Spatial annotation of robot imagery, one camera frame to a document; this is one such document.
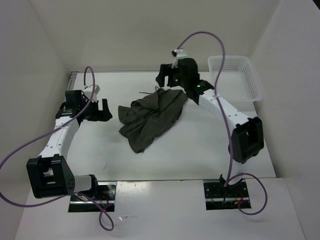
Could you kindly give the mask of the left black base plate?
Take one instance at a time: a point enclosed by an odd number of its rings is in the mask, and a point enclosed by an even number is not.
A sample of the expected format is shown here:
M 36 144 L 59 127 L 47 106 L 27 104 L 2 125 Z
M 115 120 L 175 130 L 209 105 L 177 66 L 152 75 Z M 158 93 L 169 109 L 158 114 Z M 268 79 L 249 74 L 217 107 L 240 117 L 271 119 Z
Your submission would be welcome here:
M 88 195 L 106 212 L 115 211 L 116 199 L 116 182 L 98 182 L 98 190 L 94 195 Z M 70 197 L 68 212 L 69 213 L 94 213 L 100 209 L 89 199 L 79 194 L 74 194 Z

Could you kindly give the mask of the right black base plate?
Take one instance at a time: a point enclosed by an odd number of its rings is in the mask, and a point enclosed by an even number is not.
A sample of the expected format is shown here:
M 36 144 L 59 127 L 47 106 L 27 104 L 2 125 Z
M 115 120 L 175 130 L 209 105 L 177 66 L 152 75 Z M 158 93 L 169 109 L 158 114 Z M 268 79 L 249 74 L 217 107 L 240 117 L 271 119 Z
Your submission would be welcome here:
M 224 188 L 219 179 L 203 181 L 206 210 L 251 209 L 249 192 L 243 179 L 235 186 Z

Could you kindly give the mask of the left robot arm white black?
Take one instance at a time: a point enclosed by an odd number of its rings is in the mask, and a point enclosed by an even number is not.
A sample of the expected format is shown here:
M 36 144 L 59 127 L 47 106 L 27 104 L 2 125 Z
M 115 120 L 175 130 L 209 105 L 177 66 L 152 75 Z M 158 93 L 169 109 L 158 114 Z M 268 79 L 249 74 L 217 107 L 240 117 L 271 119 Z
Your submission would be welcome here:
M 82 192 L 89 200 L 100 194 L 97 178 L 93 174 L 74 175 L 67 164 L 67 156 L 81 123 L 107 122 L 113 116 L 107 99 L 102 99 L 99 109 L 97 99 L 100 88 L 86 87 L 85 90 L 65 92 L 65 101 L 55 115 L 55 133 L 36 158 L 31 158 L 26 169 L 33 195 L 37 199 L 71 196 Z

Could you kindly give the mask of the olive green shorts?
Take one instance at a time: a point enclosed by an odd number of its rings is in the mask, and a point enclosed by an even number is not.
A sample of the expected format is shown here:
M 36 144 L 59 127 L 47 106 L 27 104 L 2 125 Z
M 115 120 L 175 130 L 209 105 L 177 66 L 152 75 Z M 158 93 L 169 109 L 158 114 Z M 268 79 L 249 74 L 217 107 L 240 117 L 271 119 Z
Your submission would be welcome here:
M 133 152 L 143 153 L 176 124 L 187 100 L 183 90 L 156 87 L 129 107 L 118 106 L 118 119 L 123 124 L 119 133 L 128 140 Z

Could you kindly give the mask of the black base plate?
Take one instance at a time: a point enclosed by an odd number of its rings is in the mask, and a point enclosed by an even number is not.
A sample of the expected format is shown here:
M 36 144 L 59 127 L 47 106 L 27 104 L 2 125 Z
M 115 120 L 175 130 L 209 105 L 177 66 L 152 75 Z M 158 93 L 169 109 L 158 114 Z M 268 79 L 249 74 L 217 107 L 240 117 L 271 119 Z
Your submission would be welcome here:
M 251 209 L 249 192 L 243 179 L 235 186 L 224 188 L 219 179 L 203 181 L 206 210 Z
M 115 211 L 116 199 L 116 182 L 98 182 L 98 190 L 94 195 L 88 195 L 106 212 Z M 89 199 L 79 194 L 74 194 L 70 197 L 68 212 L 69 213 L 94 213 L 100 209 Z

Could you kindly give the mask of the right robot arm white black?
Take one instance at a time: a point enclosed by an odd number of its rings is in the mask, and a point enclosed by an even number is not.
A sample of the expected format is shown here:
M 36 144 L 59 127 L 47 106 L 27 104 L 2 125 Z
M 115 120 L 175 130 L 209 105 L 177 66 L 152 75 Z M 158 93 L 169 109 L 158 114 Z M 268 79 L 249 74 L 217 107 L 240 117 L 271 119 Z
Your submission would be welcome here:
M 219 177 L 219 191 L 225 197 L 232 196 L 243 179 L 248 160 L 264 148 L 261 119 L 240 112 L 218 94 L 215 86 L 201 79 L 193 58 L 161 64 L 155 80 L 160 87 L 182 87 L 189 99 L 224 122 L 230 162 L 227 172 Z

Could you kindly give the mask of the white perforated plastic basket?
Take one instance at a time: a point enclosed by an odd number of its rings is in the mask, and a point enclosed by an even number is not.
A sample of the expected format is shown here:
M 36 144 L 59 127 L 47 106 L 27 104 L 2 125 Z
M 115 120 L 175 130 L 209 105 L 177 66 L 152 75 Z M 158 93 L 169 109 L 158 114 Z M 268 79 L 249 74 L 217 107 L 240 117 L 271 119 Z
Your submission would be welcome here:
M 258 102 L 263 99 L 259 76 L 246 56 L 221 55 L 207 59 L 217 92 L 229 102 Z

